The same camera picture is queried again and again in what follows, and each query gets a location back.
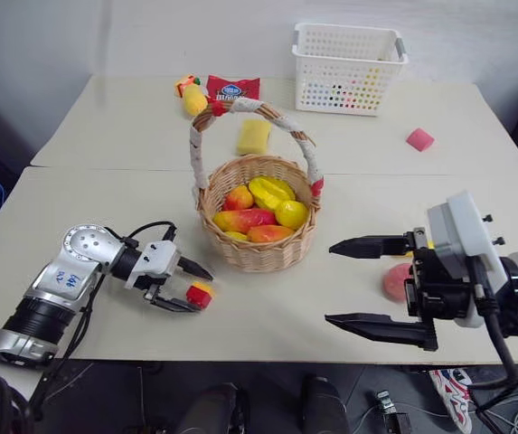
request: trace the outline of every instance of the white table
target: white table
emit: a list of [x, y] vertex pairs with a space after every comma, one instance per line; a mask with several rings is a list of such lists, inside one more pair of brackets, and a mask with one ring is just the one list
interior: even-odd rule
[[[174, 80], [91, 78], [32, 165], [190, 170]], [[315, 140], [326, 174], [518, 176], [518, 149], [473, 84], [397, 82], [377, 118], [295, 111], [292, 80], [263, 79], [261, 92]], [[248, 116], [223, 116], [204, 133], [208, 170], [235, 157]], [[426, 152], [405, 143], [416, 127], [436, 139]], [[269, 143], [271, 154], [301, 161], [288, 134], [274, 130]]]
[[[405, 259], [357, 260], [327, 253], [365, 234], [400, 234], [427, 223], [429, 206], [469, 189], [491, 233], [518, 250], [518, 177], [328, 175], [314, 244], [291, 269], [245, 274], [210, 248], [191, 199], [189, 172], [28, 168], [0, 212], [0, 327], [25, 289], [58, 252], [74, 224], [95, 222], [129, 233], [153, 220], [177, 223], [183, 253], [213, 270], [216, 298], [206, 311], [175, 315], [146, 304], [139, 291], [107, 278], [77, 358], [314, 361], [346, 363], [498, 363], [484, 328], [437, 321], [440, 349], [374, 343], [348, 334], [324, 314], [353, 311], [407, 317], [383, 297], [383, 272]], [[144, 234], [153, 239], [156, 232]], [[508, 344], [518, 361], [518, 338]]]

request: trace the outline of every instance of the wicker basket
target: wicker basket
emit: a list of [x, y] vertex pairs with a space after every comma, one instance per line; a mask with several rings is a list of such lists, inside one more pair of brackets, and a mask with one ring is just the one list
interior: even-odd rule
[[[307, 161], [307, 174], [296, 163], [277, 156], [244, 156], [219, 167], [209, 179], [202, 169], [202, 132], [216, 117], [227, 111], [255, 112], [289, 132], [301, 146]], [[202, 218], [202, 226], [209, 234], [214, 248], [227, 262], [248, 272], [268, 272], [290, 267], [305, 256], [315, 232], [323, 176], [316, 167], [313, 142], [295, 122], [255, 99], [216, 101], [194, 119], [190, 150], [197, 188], [197, 209]], [[212, 217], [221, 210], [224, 198], [230, 190], [247, 184], [260, 175], [285, 180], [297, 194], [297, 199], [308, 206], [309, 217], [293, 235], [281, 241], [253, 243], [235, 240], [222, 232], [214, 224]]]

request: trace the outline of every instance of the white wall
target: white wall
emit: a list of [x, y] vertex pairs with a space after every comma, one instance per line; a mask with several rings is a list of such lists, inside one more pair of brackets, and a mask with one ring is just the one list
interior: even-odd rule
[[406, 77], [475, 82], [508, 129], [518, 117], [518, 0], [0, 0], [0, 111], [32, 151], [97, 67], [100, 5], [108, 74], [290, 77], [296, 22], [391, 27]]
[[[50, 138], [86, 84], [98, 18], [95, 0], [0, 0], [0, 116], [25, 143], [25, 161]], [[11, 149], [0, 152], [13, 155]]]

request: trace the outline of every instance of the snack bag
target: snack bag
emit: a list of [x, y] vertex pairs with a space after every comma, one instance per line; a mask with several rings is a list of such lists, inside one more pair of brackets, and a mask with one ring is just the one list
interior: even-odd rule
[[227, 101], [238, 97], [259, 99], [260, 79], [228, 81], [209, 75], [206, 89], [208, 96], [217, 101]]

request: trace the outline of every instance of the cloth-wrapped handle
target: cloth-wrapped handle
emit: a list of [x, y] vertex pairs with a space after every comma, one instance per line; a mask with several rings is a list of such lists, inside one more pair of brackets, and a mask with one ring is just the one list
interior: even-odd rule
[[315, 197], [321, 195], [321, 190], [323, 189], [323, 175], [316, 166], [315, 145], [313, 141], [295, 121], [285, 115], [281, 115], [269, 104], [249, 98], [214, 101], [194, 118], [190, 128], [190, 162], [194, 170], [196, 187], [206, 189], [209, 186], [208, 176], [202, 166], [202, 132], [208, 128], [218, 116], [227, 112], [254, 112], [290, 133], [303, 151], [303, 157], [307, 165], [306, 175], [311, 184], [311, 192]]

